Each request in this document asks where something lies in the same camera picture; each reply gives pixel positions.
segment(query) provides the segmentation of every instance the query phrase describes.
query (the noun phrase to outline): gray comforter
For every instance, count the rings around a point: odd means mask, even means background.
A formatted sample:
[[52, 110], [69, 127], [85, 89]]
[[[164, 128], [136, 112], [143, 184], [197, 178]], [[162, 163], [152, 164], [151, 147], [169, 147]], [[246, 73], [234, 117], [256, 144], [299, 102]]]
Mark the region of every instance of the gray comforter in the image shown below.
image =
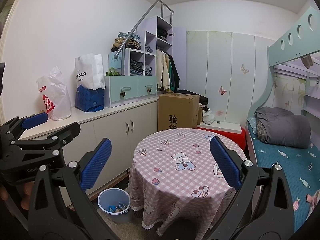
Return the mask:
[[256, 111], [260, 141], [289, 147], [308, 148], [311, 127], [303, 115], [295, 115], [279, 107], [263, 107]]

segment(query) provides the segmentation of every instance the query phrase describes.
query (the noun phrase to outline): mint green drawer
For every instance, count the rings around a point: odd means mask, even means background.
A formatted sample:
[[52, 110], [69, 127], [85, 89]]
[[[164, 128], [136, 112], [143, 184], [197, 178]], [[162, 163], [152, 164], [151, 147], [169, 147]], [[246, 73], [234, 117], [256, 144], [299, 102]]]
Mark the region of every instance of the mint green drawer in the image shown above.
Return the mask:
[[138, 76], [138, 97], [152, 95], [157, 92], [156, 76]]
[[111, 76], [110, 77], [111, 102], [138, 96], [138, 76]]

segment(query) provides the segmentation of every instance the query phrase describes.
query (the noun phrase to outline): butterfly decal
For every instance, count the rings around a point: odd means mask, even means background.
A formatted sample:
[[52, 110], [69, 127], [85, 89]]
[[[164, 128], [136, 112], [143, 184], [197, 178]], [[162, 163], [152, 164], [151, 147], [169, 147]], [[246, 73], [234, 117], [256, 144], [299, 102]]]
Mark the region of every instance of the butterfly decal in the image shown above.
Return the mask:
[[244, 64], [242, 64], [242, 66], [241, 66], [241, 71], [242, 71], [244, 74], [247, 74], [247, 73], [249, 72], [248, 69], [245, 69], [245, 68], [244, 68]]
[[219, 89], [219, 93], [220, 93], [220, 94], [222, 94], [222, 95], [224, 95], [224, 94], [226, 93], [226, 91], [225, 91], [225, 90], [223, 90], [223, 88], [222, 88], [222, 87], [220, 87], [220, 89]]

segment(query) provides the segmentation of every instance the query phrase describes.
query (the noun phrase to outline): metal handrail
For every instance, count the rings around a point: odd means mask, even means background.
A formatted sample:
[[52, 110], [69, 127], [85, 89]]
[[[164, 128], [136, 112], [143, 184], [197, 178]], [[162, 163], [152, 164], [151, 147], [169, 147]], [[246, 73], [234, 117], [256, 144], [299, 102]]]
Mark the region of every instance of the metal handrail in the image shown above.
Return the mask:
[[114, 58], [118, 58], [120, 52], [122, 51], [122, 58], [121, 58], [121, 75], [124, 75], [124, 47], [125, 44], [127, 43], [127, 41], [131, 38], [132, 33], [134, 32], [134, 30], [138, 27], [138, 25], [143, 21], [143, 19], [147, 16], [147, 14], [152, 10], [152, 8], [154, 6], [156, 6], [156, 4], [158, 2], [161, 2], [161, 17], [163, 18], [163, 6], [166, 6], [169, 10], [170, 10], [170, 24], [172, 24], [172, 14], [174, 13], [174, 11], [167, 6], [164, 2], [162, 2], [161, 0], [156, 0], [154, 2], [153, 5], [151, 5], [151, 7], [148, 9], [148, 11], [146, 11], [146, 13], [141, 17], [141, 19], [137, 22], [137, 24], [133, 27], [133, 29], [129, 32], [127, 38], [124, 40], [124, 42], [121, 44], [121, 46], [119, 47], [117, 53], [113, 56]]

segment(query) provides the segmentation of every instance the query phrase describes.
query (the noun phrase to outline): round table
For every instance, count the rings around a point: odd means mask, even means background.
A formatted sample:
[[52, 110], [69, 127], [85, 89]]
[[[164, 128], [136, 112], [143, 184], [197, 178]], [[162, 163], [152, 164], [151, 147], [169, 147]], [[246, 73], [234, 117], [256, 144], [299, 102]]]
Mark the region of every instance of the round table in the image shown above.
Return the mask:
[[204, 130], [171, 129], [154, 133], [136, 147], [130, 170], [131, 208], [144, 208], [142, 226], [150, 229], [163, 222], [164, 231], [179, 218], [197, 225], [196, 240], [218, 220], [235, 190], [227, 184], [210, 152], [210, 140], [219, 136], [230, 150], [245, 160], [232, 140]]

